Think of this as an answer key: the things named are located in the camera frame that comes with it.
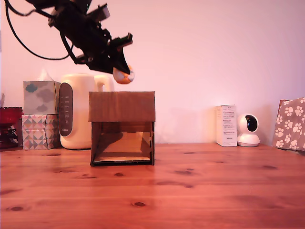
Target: white kettle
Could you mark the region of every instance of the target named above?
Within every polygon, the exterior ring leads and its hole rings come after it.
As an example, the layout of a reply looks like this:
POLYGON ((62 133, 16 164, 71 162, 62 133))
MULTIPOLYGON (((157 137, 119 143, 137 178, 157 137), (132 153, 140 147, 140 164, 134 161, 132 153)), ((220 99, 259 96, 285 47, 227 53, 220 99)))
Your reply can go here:
POLYGON ((59 87, 59 133, 67 149, 91 148, 89 92, 114 91, 107 75, 76 73, 64 75, 59 87))

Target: security camera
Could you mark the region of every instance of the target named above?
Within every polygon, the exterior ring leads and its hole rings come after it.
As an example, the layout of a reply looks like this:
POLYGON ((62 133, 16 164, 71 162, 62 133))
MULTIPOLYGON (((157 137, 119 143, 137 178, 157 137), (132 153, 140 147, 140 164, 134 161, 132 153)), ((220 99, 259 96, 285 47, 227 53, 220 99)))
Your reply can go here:
POLYGON ((243 114, 237 119, 237 145, 258 146, 259 137, 255 134, 258 129, 258 120, 252 114, 243 114))

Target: cardboard box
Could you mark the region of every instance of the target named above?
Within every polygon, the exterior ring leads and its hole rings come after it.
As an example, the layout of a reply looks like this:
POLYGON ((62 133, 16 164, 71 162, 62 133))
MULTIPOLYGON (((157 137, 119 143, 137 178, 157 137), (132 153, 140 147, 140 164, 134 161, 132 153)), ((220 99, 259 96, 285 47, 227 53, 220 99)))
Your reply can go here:
POLYGON ((154 92, 89 92, 91 166, 154 165, 154 92))
POLYGON ((26 81, 23 82, 25 115, 57 115, 60 82, 26 81))
POLYGON ((59 147, 58 115, 33 114, 22 116, 23 149, 59 147))
POLYGON ((216 142, 221 146, 237 146, 235 105, 216 107, 216 142))

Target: box opening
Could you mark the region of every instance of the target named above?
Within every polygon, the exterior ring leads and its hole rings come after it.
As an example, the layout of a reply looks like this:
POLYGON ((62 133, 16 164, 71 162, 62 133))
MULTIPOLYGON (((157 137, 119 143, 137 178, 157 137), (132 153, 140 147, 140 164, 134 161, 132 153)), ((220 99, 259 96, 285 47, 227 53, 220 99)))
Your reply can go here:
POLYGON ((103 122, 100 131, 94 163, 151 160, 151 122, 103 122))

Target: paw print pillow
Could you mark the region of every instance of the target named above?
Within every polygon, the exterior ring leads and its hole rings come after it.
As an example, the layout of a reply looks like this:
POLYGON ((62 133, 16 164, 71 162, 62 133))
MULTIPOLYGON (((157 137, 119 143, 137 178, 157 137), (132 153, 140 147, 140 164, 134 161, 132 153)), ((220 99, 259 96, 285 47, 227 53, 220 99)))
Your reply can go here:
POLYGON ((305 151, 305 97, 282 103, 275 122, 272 146, 305 151))

